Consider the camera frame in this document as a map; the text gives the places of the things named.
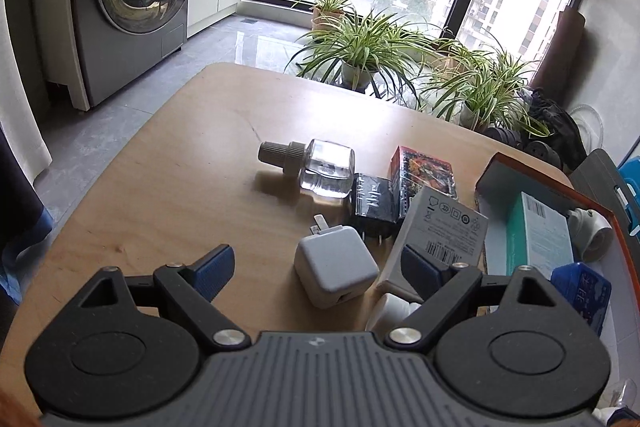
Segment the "person left hand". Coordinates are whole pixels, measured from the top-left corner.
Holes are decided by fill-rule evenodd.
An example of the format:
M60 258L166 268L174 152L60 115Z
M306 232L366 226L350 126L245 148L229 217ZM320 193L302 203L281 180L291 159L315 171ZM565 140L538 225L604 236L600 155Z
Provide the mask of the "person left hand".
M1 390L0 427L41 427L41 423L14 398Z

